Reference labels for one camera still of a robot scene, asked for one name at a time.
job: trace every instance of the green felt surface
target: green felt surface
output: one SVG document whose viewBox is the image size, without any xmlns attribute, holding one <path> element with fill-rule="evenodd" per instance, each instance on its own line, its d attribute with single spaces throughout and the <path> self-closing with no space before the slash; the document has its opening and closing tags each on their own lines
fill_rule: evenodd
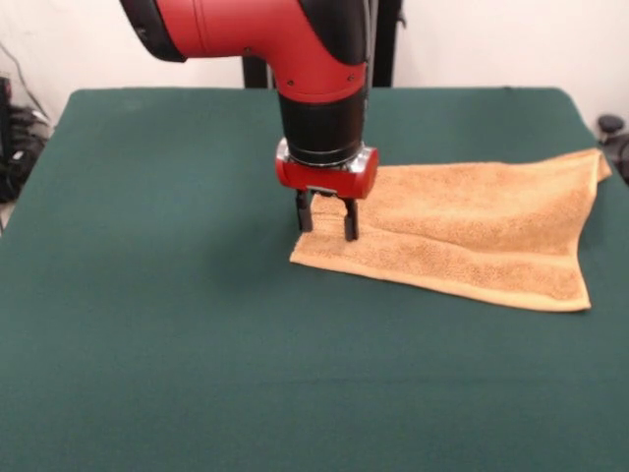
<svg viewBox="0 0 629 472">
<path fill-rule="evenodd" d="M 73 95 L 0 242 L 0 470 L 629 470 L 629 194 L 553 315 L 290 265 L 263 90 Z M 383 164 L 595 144 L 553 89 L 376 90 Z"/>
</svg>

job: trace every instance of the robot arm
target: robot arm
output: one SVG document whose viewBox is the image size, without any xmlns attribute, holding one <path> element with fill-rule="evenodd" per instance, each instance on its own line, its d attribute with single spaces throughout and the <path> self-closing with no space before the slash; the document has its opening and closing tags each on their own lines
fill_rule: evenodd
<svg viewBox="0 0 629 472">
<path fill-rule="evenodd" d="M 372 188 L 377 151 L 364 147 L 368 99 L 367 0 L 121 0 L 155 57 L 255 55 L 275 76 L 285 141 L 276 168 L 298 191 L 300 223 L 312 229 L 308 191 L 353 199 Z M 358 223 L 347 225 L 357 239 Z"/>
</svg>

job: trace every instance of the towel fold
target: towel fold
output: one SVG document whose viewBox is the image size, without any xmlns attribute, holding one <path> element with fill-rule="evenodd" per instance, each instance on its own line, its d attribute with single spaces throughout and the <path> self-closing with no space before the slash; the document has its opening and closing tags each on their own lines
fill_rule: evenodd
<svg viewBox="0 0 629 472">
<path fill-rule="evenodd" d="M 400 282 L 498 305 L 591 308 L 578 246 L 611 175 L 598 149 L 541 162 L 382 166 L 359 202 L 359 241 L 345 207 L 313 198 L 314 232 L 291 262 Z"/>
</svg>

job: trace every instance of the black cable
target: black cable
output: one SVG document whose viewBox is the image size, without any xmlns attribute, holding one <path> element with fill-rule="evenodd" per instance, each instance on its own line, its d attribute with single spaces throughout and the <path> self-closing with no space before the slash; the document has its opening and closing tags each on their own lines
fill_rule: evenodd
<svg viewBox="0 0 629 472">
<path fill-rule="evenodd" d="M 620 149 L 618 150 L 618 172 L 620 172 L 620 176 L 627 180 L 627 177 L 624 174 L 624 170 L 625 170 L 625 153 L 627 153 L 627 156 L 629 157 L 629 139 L 627 141 L 625 141 L 623 143 L 623 145 L 620 147 Z"/>
<path fill-rule="evenodd" d="M 39 100 L 37 100 L 37 98 L 35 98 L 35 95 L 32 94 L 32 92 L 30 91 L 30 88 L 27 84 L 27 81 L 24 77 L 24 73 L 22 72 L 22 66 L 20 65 L 20 61 L 18 61 L 18 59 L 16 58 L 16 56 L 14 56 L 11 51 L 9 51 L 9 49 L 7 49 L 7 47 L 2 43 L 2 41 L 0 41 L 0 49 L 2 49 L 2 52 L 5 53 L 5 55 L 11 59 L 11 61 L 15 64 L 16 69 L 18 70 L 18 77 L 20 78 L 20 82 L 22 83 L 22 87 L 24 87 L 24 90 L 27 92 L 27 95 L 30 98 L 30 101 L 32 101 L 32 103 L 37 107 L 37 109 L 39 110 L 39 112 L 48 120 L 50 121 L 50 117 L 48 116 L 48 114 L 44 111 L 43 106 L 41 106 L 41 103 L 39 103 Z"/>
</svg>

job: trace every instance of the green table cover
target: green table cover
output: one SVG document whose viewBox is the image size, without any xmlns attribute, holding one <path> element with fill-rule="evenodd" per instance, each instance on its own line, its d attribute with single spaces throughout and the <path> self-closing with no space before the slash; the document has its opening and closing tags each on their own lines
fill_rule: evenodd
<svg viewBox="0 0 629 472">
<path fill-rule="evenodd" d="M 291 265 L 270 90 L 75 93 L 0 242 L 0 470 L 629 470 L 629 195 L 558 315 Z M 556 89 L 372 93 L 382 163 L 595 146 Z"/>
</svg>

